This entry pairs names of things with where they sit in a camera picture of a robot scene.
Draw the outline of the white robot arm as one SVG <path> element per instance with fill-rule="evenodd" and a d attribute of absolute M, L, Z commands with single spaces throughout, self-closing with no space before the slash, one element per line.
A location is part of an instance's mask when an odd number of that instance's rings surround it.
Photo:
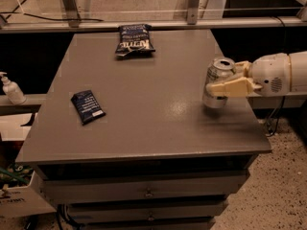
<path fill-rule="evenodd" d="M 208 83 L 205 90 L 214 97 L 246 97 L 251 93 L 275 97 L 307 91 L 306 51 L 237 62 L 235 69 L 233 76 Z"/>

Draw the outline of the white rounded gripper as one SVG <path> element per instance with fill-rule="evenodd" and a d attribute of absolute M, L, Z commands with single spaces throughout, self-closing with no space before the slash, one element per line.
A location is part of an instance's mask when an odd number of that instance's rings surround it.
<path fill-rule="evenodd" d="M 280 53 L 263 56 L 253 63 L 236 62 L 236 80 L 208 83 L 207 92 L 214 97 L 246 97 L 252 92 L 263 97 L 285 96 L 290 92 L 290 58 Z"/>

